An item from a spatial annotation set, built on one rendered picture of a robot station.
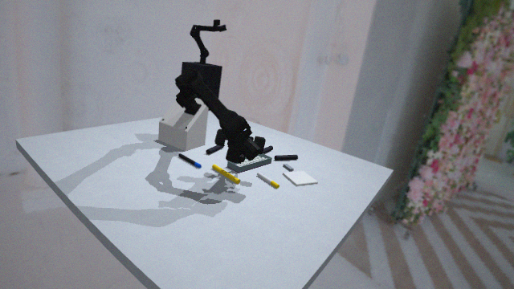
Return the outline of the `white marker with yellow cap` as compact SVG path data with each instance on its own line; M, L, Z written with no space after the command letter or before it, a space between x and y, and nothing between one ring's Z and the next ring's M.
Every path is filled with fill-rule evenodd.
M275 183L273 180L269 179L268 177L264 176L260 172L257 172L257 176L261 177L262 179L264 179L266 182L268 182L269 184L273 185L277 189L279 188L279 185L277 183Z

